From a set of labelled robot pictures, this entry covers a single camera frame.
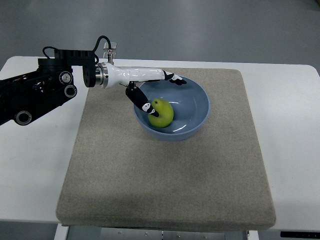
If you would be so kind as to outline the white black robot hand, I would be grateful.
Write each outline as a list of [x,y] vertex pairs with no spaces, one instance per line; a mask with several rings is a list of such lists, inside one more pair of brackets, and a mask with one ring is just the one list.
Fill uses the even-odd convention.
[[142,90],[136,86],[136,83],[169,81],[178,86],[187,82],[180,76],[151,67],[118,67],[109,62],[99,63],[95,70],[96,85],[102,88],[111,88],[116,85],[126,87],[125,94],[138,109],[158,117],[159,113],[149,102]]

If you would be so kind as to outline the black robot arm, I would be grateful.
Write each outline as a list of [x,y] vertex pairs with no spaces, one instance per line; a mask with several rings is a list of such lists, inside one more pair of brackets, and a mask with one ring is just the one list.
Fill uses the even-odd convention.
[[74,98],[73,67],[81,66],[86,87],[96,84],[95,50],[54,48],[54,57],[38,59],[35,71],[0,81],[0,123],[26,126]]

